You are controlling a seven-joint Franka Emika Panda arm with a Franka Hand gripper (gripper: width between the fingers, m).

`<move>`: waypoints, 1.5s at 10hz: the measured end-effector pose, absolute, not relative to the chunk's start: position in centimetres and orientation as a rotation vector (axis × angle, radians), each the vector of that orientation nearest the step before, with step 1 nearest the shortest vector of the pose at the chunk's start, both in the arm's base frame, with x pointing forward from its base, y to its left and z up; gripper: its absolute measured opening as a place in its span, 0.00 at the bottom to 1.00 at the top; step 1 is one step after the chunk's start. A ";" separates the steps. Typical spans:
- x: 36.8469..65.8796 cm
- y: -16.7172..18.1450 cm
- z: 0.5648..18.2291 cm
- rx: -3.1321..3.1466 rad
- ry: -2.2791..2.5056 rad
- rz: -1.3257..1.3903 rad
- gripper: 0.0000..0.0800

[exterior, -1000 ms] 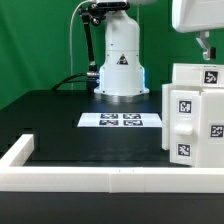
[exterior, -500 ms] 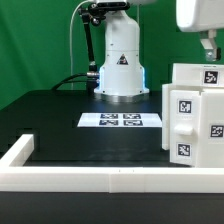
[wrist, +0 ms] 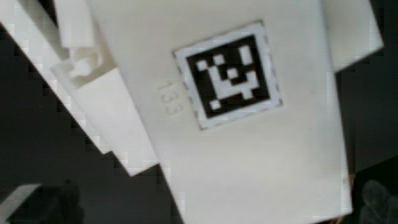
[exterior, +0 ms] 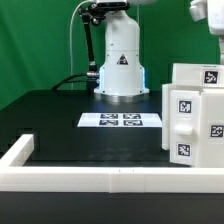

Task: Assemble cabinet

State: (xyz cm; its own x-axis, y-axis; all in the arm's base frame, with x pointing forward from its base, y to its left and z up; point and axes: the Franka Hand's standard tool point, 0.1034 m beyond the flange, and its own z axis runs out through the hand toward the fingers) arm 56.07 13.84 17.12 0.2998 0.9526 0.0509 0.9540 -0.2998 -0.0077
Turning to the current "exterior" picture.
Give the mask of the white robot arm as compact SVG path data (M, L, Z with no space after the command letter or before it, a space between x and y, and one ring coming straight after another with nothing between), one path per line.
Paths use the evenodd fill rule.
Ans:
M145 69L139 61L140 27L126 11L131 5L146 5L157 0L94 0L96 9L105 12L105 62L99 69L95 97L110 102L136 102L148 98ZM192 0L194 21L208 18L209 31L224 35L224 0Z

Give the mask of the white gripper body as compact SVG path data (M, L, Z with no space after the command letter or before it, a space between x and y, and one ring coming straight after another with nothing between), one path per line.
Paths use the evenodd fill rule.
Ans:
M208 0L208 26L213 35L224 35L224 0Z

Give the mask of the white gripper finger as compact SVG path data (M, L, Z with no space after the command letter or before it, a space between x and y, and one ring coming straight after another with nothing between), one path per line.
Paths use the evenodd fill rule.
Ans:
M220 47L220 64L224 65L224 35L219 37L219 47Z

